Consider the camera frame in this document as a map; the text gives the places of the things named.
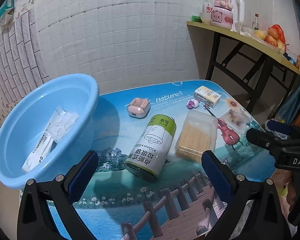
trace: tissue box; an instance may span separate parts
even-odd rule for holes
[[[214,107],[221,98],[221,95],[205,86],[197,88],[193,96],[211,107]]]

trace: white kettle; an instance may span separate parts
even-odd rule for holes
[[[231,0],[233,4],[233,25],[231,31],[240,33],[244,21],[244,0]]]

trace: purple toy figure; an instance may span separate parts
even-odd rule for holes
[[[197,108],[199,105],[200,105],[200,101],[197,98],[196,99],[191,99],[187,103],[187,108],[188,109],[193,109],[193,108]]]

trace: brick pattern wallpaper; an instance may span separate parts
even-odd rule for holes
[[[17,102],[49,80],[31,9],[0,33],[0,92],[4,104]]]

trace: screw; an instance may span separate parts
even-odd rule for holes
[[[243,180],[245,179],[245,177],[244,177],[242,174],[238,174],[238,175],[237,175],[237,179],[238,179],[239,181],[243,181]]]
[[[32,185],[32,184],[33,184],[33,182],[34,182],[34,180],[33,180],[33,179],[28,179],[28,181],[27,181],[27,184],[30,186],[30,185]]]
[[[267,179],[266,180],[267,184],[272,185],[273,184],[273,180],[272,179]]]
[[[56,181],[62,181],[63,178],[64,178],[63,175],[58,175],[58,176],[56,176]]]

